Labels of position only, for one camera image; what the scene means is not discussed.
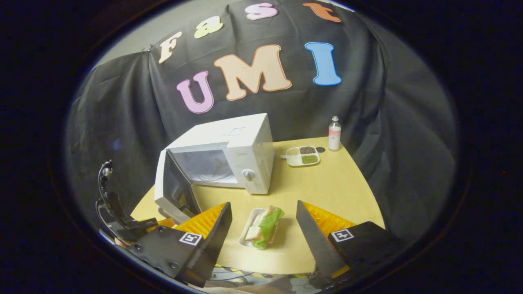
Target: microwave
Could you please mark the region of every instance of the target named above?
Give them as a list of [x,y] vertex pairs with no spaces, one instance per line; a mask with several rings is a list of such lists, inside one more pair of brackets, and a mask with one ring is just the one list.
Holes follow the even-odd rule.
[[197,125],[161,151],[155,202],[175,221],[182,221],[187,214],[201,212],[187,186],[242,188],[249,194],[267,194],[273,164],[267,114]]

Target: plastic bottle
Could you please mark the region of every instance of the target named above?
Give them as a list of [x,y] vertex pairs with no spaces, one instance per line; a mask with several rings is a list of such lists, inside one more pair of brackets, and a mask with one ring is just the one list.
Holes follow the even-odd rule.
[[328,126],[328,148],[336,151],[339,149],[339,138],[342,135],[342,127],[338,123],[338,117],[332,117],[332,123]]

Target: table surface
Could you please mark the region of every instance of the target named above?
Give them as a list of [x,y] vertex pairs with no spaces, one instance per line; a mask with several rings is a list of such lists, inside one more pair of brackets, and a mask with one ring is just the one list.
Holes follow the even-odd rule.
[[[328,149],[328,137],[274,142],[275,161],[267,195],[250,195],[245,189],[193,185],[202,210],[229,201],[233,222],[217,263],[249,272],[297,274],[314,271],[315,261],[296,220],[297,201],[302,200],[332,212],[353,223],[372,221],[385,228],[380,209],[365,178],[347,150]],[[291,167],[279,157],[295,146],[324,147],[317,165]],[[272,245],[260,251],[243,247],[238,239],[251,211],[274,205],[285,212]],[[142,220],[156,217],[154,186],[136,206],[131,216]]]

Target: black cloth backdrop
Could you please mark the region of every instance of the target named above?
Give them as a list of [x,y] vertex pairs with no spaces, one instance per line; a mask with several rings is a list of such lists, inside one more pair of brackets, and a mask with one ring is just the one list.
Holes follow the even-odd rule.
[[[130,213],[154,184],[160,150],[192,126],[267,112],[275,141],[327,136],[331,117],[342,124],[342,143],[372,189],[387,229],[404,240],[423,233],[445,202],[457,159],[457,130],[450,98],[428,66],[389,31],[358,13],[321,3],[341,22],[317,16],[307,1],[269,1],[278,14],[256,21],[244,9],[259,1],[236,2],[195,15],[183,26],[173,55],[160,59],[159,40],[150,51],[134,53],[94,68],[80,86],[66,129],[66,164],[78,205],[98,227],[94,202],[97,172],[113,159],[109,187]],[[218,15],[223,28],[200,39],[196,25]],[[307,42],[326,42],[342,82],[313,83],[316,66]],[[255,50],[277,44],[288,89],[229,101],[214,61],[236,54],[251,64]],[[208,71],[213,107],[195,114],[186,107],[178,83]],[[321,206],[321,195],[318,203]]]

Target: letter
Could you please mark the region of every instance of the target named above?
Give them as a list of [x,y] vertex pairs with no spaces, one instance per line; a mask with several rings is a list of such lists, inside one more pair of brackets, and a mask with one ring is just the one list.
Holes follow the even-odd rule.
[[160,55],[160,60],[158,60],[158,63],[161,64],[162,62],[169,59],[171,55],[173,55],[170,49],[174,49],[176,47],[176,39],[178,39],[179,37],[181,37],[180,31],[160,44],[160,48],[162,48],[162,53]]
[[209,17],[196,26],[195,38],[200,39],[201,37],[205,37],[207,34],[215,32],[222,27],[223,24],[220,22],[219,16]]
[[323,19],[334,21],[334,22],[341,21],[341,19],[329,14],[329,12],[332,12],[332,9],[323,7],[318,3],[303,3],[303,6],[310,7],[316,15],[318,15],[319,17],[321,17]]
[[260,86],[260,78],[263,74],[265,91],[277,91],[290,88],[292,83],[285,77],[281,67],[279,52],[281,47],[278,45],[265,45],[256,49],[254,52],[253,64],[249,66],[234,54],[226,55],[216,59],[214,66],[222,69],[225,83],[229,93],[227,100],[237,100],[247,95],[247,91],[240,88],[239,81],[257,93]]
[[262,19],[267,17],[272,17],[278,14],[278,11],[275,8],[271,8],[271,3],[259,3],[248,6],[245,9],[247,18],[250,20]]
[[312,52],[314,63],[316,63],[316,77],[314,83],[320,86],[332,86],[342,82],[342,78],[336,74],[332,51],[334,46],[329,43],[309,42],[305,48]]
[[201,92],[203,93],[203,102],[197,103],[192,96],[191,90],[189,89],[189,85],[191,84],[191,81],[184,80],[180,82],[176,89],[180,91],[182,98],[184,99],[185,105],[187,108],[189,108],[190,111],[196,113],[196,114],[202,114],[204,112],[209,111],[212,108],[212,105],[214,104],[214,97],[212,97],[211,87],[209,86],[209,83],[207,82],[207,76],[209,73],[207,71],[202,71],[194,75],[192,78],[198,84],[200,84]]

